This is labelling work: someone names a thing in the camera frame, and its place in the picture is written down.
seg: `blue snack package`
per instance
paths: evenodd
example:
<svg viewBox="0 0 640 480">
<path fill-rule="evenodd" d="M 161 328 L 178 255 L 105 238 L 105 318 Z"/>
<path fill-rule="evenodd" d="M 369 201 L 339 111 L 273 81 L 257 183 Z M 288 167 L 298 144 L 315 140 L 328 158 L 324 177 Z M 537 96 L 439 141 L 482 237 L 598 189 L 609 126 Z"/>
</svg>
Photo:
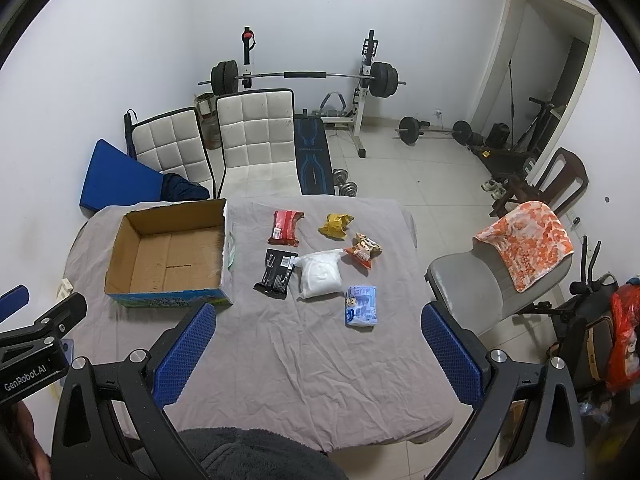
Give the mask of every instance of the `blue snack package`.
<svg viewBox="0 0 640 480">
<path fill-rule="evenodd" d="M 344 320 L 348 326 L 374 326 L 376 317 L 376 287 L 350 286 L 345 295 Z"/>
</svg>

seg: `shoe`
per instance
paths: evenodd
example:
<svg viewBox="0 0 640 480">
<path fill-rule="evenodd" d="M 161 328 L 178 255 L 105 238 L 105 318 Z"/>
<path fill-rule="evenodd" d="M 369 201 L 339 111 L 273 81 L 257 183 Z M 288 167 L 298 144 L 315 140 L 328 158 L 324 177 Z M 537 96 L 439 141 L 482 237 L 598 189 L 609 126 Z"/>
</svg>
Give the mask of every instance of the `shoe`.
<svg viewBox="0 0 640 480">
<path fill-rule="evenodd" d="M 498 186 L 500 186 L 500 184 L 498 184 L 494 179 L 490 178 L 480 187 L 484 191 L 493 191 L 494 189 L 497 189 Z"/>
<path fill-rule="evenodd" d="M 494 200 L 500 200 L 506 193 L 507 190 L 500 186 L 499 188 L 491 192 L 491 198 L 493 198 Z"/>
</svg>

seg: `red snack package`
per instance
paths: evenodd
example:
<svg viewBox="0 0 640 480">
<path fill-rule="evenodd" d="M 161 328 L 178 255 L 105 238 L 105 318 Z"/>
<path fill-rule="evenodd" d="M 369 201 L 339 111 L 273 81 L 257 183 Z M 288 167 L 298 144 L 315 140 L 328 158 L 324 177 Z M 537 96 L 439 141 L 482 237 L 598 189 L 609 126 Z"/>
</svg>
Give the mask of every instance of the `red snack package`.
<svg viewBox="0 0 640 480">
<path fill-rule="evenodd" d="M 640 286 L 623 285 L 611 298 L 616 340 L 607 364 L 607 388 L 618 392 L 640 377 L 635 328 L 640 324 Z"/>
<path fill-rule="evenodd" d="M 356 233 L 356 243 L 353 247 L 347 247 L 345 249 L 351 256 L 356 258 L 356 261 L 367 269 L 371 268 L 371 259 L 376 254 L 382 252 L 380 244 L 375 243 L 371 238 Z"/>
<path fill-rule="evenodd" d="M 273 232 L 269 243 L 271 245 L 292 245 L 297 247 L 299 242 L 296 238 L 296 222 L 304 218 L 305 214 L 300 211 L 277 210 L 274 214 Z"/>
</svg>

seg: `cardboard box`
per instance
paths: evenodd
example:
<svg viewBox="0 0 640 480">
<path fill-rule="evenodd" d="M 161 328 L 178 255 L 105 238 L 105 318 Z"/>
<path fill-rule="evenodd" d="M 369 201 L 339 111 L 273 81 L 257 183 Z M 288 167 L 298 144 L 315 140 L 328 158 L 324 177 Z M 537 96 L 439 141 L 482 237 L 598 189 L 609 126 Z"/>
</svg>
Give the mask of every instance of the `cardboard box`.
<svg viewBox="0 0 640 480">
<path fill-rule="evenodd" d="M 124 215 L 105 293 L 127 307 L 230 305 L 221 286 L 230 285 L 223 254 L 225 203 L 185 202 Z"/>
</svg>

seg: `metal bolt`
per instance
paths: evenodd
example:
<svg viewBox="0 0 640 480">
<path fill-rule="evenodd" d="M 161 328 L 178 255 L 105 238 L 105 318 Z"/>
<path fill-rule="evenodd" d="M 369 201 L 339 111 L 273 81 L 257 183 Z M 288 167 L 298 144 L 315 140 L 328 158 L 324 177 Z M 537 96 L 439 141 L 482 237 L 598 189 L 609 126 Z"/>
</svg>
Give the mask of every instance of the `metal bolt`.
<svg viewBox="0 0 640 480">
<path fill-rule="evenodd" d="M 80 370 L 84 368 L 85 364 L 86 364 L 86 359 L 84 357 L 77 357 L 71 363 L 71 366 L 74 368 L 74 370 Z"/>
<path fill-rule="evenodd" d="M 503 350 L 491 350 L 491 359 L 497 363 L 503 363 L 507 360 L 507 354 Z"/>
<path fill-rule="evenodd" d="M 146 352 L 144 350 L 134 350 L 129 354 L 129 359 L 132 363 L 141 363 L 146 357 Z"/>
<path fill-rule="evenodd" d="M 562 370 L 564 368 L 564 360 L 561 357 L 552 357 L 551 365 L 553 368 L 557 368 L 558 370 Z"/>
</svg>

